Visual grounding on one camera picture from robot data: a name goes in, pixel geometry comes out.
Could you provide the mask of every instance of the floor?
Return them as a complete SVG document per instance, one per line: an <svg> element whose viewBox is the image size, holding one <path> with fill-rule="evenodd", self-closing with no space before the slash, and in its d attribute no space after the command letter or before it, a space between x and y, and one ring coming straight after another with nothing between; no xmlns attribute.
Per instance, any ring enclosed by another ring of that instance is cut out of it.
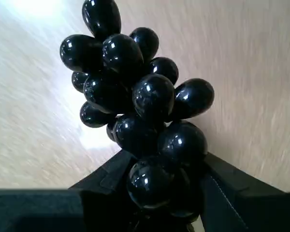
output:
<svg viewBox="0 0 290 232"><path fill-rule="evenodd" d="M119 147L79 120L85 98L59 58L89 34L82 0L0 0L0 188L66 188ZM209 150L290 191L290 0L117 0L122 33L152 28L178 83L199 77L213 107L191 119Z"/></svg>

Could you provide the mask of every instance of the wooden floor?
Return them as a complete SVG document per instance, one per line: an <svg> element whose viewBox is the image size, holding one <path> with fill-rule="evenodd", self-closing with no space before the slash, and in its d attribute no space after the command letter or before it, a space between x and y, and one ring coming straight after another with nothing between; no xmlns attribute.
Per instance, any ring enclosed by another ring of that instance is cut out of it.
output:
<svg viewBox="0 0 290 232"><path fill-rule="evenodd" d="M150 27L178 84L209 81L213 107L191 119L209 150L290 191L290 0L117 0L122 33ZM119 147L79 120L85 102L59 58L89 34L82 0L0 0L0 188L66 188Z"/></svg>

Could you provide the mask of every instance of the beige surface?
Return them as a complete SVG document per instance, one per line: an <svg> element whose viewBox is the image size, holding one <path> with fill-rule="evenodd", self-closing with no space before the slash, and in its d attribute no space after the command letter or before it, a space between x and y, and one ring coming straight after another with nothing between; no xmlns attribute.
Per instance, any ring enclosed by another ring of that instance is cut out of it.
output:
<svg viewBox="0 0 290 232"><path fill-rule="evenodd" d="M290 0L117 0L129 34L151 27L159 55L200 77L216 99L192 119L209 150L290 190ZM59 58L61 41L88 34L82 0L0 1L0 188L60 188L119 148L78 118L84 103Z"/></svg>

